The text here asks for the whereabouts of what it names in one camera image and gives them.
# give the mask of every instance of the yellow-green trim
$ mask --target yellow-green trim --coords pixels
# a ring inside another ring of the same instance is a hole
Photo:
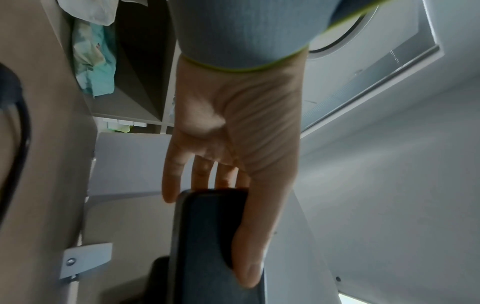
[[[329,27],[327,28],[326,31],[329,31],[331,29],[333,29],[334,27],[340,25],[341,23],[347,21],[348,19],[350,18],[354,18],[354,17],[357,17],[357,16],[360,16],[360,15],[363,15],[363,14],[366,14],[368,13],[369,11],[373,10],[374,8],[376,8],[377,6],[387,2],[387,1],[390,1],[390,0],[375,0],[373,1],[372,3],[368,4],[367,6],[365,6],[364,8],[360,9],[359,11],[356,11],[355,13],[352,13],[344,18],[342,18],[341,20],[329,25]],[[183,57],[185,57],[185,59],[187,59],[188,61],[196,64],[196,65],[199,65],[199,66],[202,66],[204,68],[208,68],[208,69],[212,69],[212,70],[217,70],[217,71],[222,71],[222,72],[230,72],[230,73],[247,73],[247,72],[255,72],[255,71],[260,71],[260,70],[266,70],[268,68],[271,68],[279,63],[281,63],[282,61],[288,59],[288,58],[291,58],[295,55],[297,55],[298,53],[300,53],[301,51],[303,51],[304,49],[308,48],[309,47],[309,44],[302,47],[301,49],[299,49],[298,51],[294,52],[293,54],[291,55],[288,55],[286,57],[283,57],[282,59],[279,59],[277,61],[274,61],[272,63],[268,63],[266,65],[262,65],[262,66],[258,66],[258,67],[255,67],[255,68],[247,68],[247,69],[227,69],[227,68],[220,68],[220,67],[215,67],[215,66],[212,66],[212,65],[208,65],[208,64],[204,64],[204,63],[201,63],[201,62],[198,62],[190,57],[187,57],[185,56],[185,54],[182,54]]]

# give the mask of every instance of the sleeve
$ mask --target sleeve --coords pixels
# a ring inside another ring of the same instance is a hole
[[[217,69],[261,69],[379,0],[170,0],[182,53]]]

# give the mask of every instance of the black rectangular object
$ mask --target black rectangular object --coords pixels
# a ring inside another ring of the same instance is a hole
[[[169,304],[265,304],[265,273],[252,289],[232,269],[231,244],[248,193],[184,192],[175,210],[168,274]]]

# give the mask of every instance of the hand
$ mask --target hand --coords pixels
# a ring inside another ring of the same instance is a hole
[[[241,285],[260,281],[264,259],[297,176],[304,50],[258,72],[228,73],[180,57],[175,129],[163,171],[163,197],[173,203],[187,161],[195,155],[192,189],[207,189],[218,162],[216,188],[249,188],[232,243]]]

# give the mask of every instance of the metal bracket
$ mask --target metal bracket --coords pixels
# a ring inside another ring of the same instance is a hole
[[[112,243],[69,248],[63,253],[60,279],[76,276],[112,259]]]

